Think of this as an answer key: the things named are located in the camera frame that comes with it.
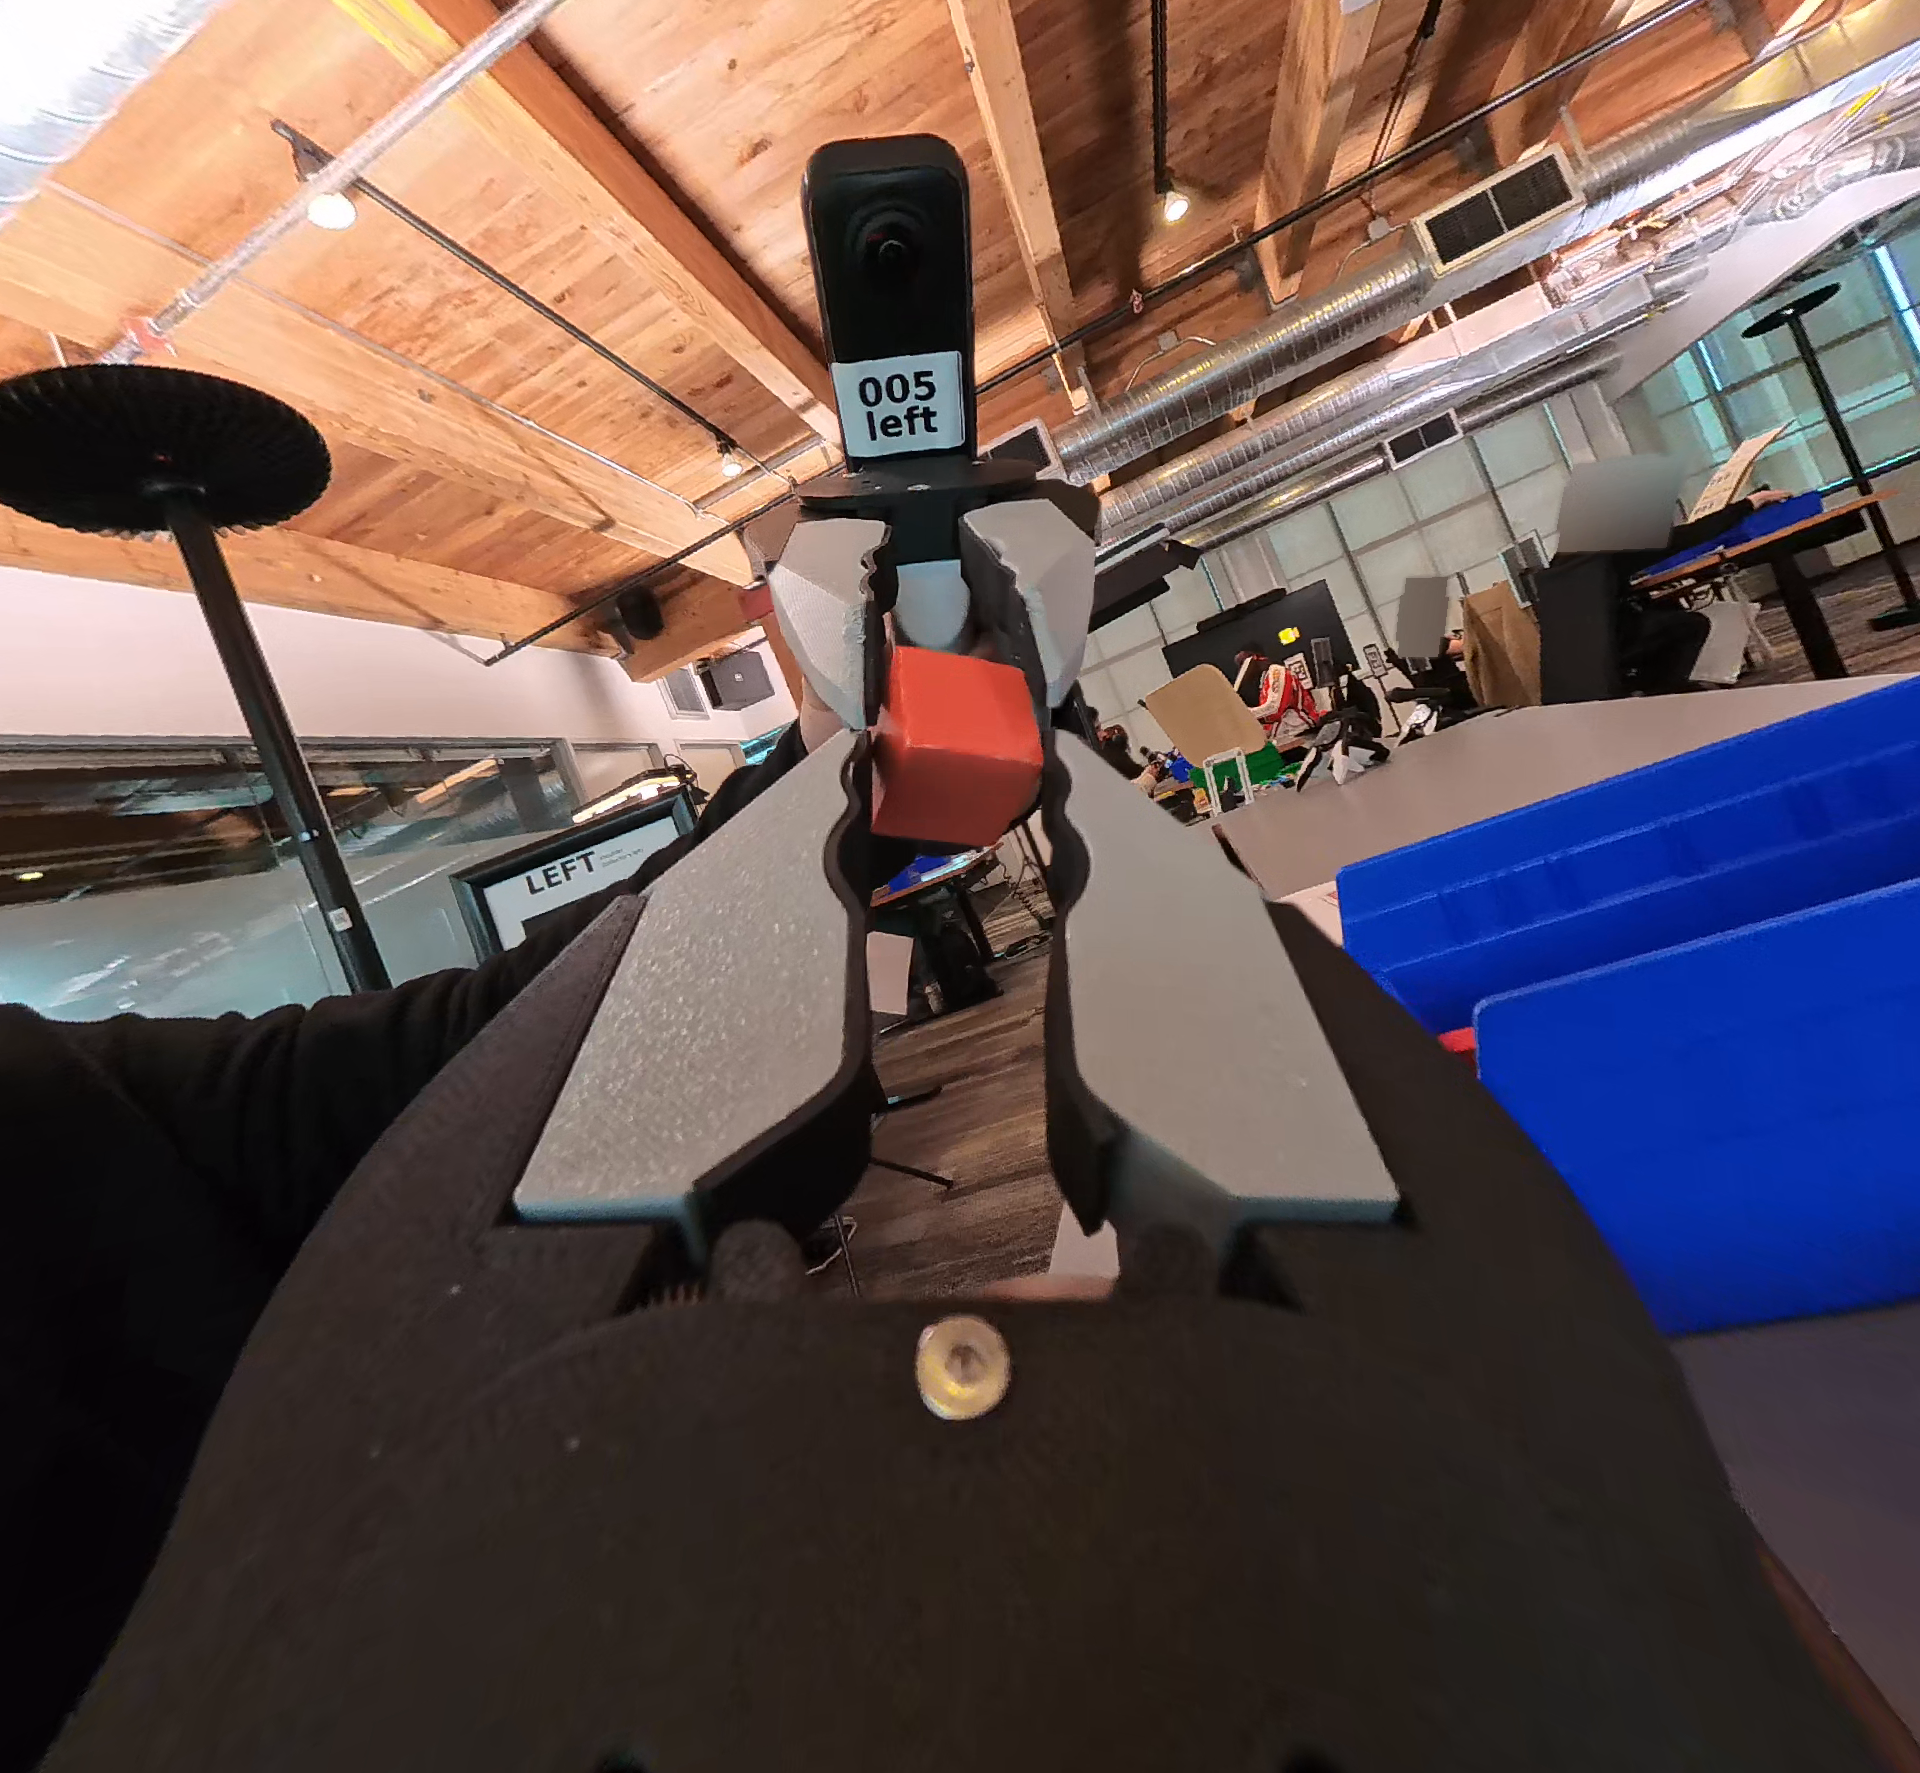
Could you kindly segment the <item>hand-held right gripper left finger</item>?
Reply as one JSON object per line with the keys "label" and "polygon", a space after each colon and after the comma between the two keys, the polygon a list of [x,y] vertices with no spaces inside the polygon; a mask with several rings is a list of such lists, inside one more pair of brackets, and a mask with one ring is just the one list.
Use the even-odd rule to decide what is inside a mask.
{"label": "hand-held right gripper left finger", "polygon": [[515,1194],[524,1224],[803,1238],[870,1157],[870,737],[840,730],[648,890]]}

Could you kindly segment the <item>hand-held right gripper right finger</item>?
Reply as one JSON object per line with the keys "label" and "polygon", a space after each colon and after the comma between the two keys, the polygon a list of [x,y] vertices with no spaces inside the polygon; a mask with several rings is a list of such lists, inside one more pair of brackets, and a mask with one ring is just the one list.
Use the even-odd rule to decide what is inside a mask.
{"label": "hand-held right gripper right finger", "polygon": [[1080,1231],[1388,1221],[1378,1143],[1257,885],[1083,740],[1044,766],[1045,1150]]}

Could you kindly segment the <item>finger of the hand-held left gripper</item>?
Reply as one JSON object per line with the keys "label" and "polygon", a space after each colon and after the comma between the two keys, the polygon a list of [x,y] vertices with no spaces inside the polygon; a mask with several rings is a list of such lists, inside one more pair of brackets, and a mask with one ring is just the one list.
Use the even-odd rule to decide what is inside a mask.
{"label": "finger of the hand-held left gripper", "polygon": [[980,646],[1021,675],[1038,716],[1053,716],[1083,669],[1096,577],[1091,537],[1032,497],[964,512],[957,548]]}
{"label": "finger of the hand-held left gripper", "polygon": [[888,633],[878,579],[886,526],[864,517],[803,517],[769,573],[769,597],[803,681],[842,725],[874,730]]}

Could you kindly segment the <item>blue plastic bin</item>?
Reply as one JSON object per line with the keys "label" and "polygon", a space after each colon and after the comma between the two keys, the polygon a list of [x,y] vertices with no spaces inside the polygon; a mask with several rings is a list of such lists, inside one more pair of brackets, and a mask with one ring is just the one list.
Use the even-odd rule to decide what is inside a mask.
{"label": "blue plastic bin", "polygon": [[1918,681],[1347,865],[1670,1336],[1916,1300]]}

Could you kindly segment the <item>person's left forearm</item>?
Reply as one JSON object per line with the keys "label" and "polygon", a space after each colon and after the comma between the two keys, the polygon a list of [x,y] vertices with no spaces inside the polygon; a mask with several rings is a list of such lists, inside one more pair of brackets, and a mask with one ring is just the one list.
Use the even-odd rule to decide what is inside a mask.
{"label": "person's left forearm", "polygon": [[44,1756],[117,1640],[264,1307],[383,1130],[564,950],[777,782],[476,968],[259,1017],[2,1012],[2,1766]]}

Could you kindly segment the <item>black framed sign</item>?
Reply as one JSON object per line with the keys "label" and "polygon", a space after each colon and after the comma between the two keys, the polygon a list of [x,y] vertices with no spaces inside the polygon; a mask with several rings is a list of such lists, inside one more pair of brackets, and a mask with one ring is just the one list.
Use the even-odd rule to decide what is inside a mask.
{"label": "black framed sign", "polygon": [[536,921],[626,882],[693,828],[683,784],[665,777],[655,793],[607,801],[564,829],[453,871],[450,887],[476,958],[511,950]]}

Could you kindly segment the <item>white air vent grille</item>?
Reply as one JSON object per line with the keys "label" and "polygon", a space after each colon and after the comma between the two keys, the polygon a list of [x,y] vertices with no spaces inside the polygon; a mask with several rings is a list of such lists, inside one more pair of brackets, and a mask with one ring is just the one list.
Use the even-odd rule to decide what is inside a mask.
{"label": "white air vent grille", "polygon": [[1413,220],[1428,275],[1439,280],[1493,249],[1571,216],[1582,200],[1567,154],[1544,145]]}

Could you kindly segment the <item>black floor lamp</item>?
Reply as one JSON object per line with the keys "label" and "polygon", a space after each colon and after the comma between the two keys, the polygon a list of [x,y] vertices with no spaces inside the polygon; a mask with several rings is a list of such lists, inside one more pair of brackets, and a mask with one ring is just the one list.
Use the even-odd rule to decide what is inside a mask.
{"label": "black floor lamp", "polygon": [[84,363],[2,386],[2,501],[87,537],[170,536],[351,992],[392,985],[222,537],[309,511],[332,477],[318,430],[258,389]]}
{"label": "black floor lamp", "polygon": [[1762,312],[1758,319],[1750,321],[1743,329],[1743,337],[1748,341],[1762,341],[1769,335],[1779,331],[1791,337],[1791,344],[1800,355],[1800,361],[1809,378],[1814,396],[1818,400],[1819,412],[1826,421],[1826,427],[1837,441],[1837,451],[1845,464],[1846,481],[1850,482],[1857,501],[1862,505],[1862,515],[1868,520],[1872,537],[1878,545],[1885,573],[1891,577],[1894,586],[1900,595],[1900,605],[1885,608],[1870,618],[1868,626],[1876,633],[1894,633],[1900,629],[1918,628],[1918,589],[1913,577],[1907,569],[1906,554],[1898,543],[1891,524],[1882,517],[1881,505],[1876,503],[1878,495],[1872,486],[1870,474],[1858,454],[1858,445],[1853,437],[1849,421],[1838,406],[1837,393],[1828,378],[1828,370],[1819,351],[1815,349],[1812,335],[1808,331],[1808,319],[1828,303],[1838,296],[1838,284],[1826,282],[1814,288],[1806,288],[1800,294],[1780,301],[1770,311]]}

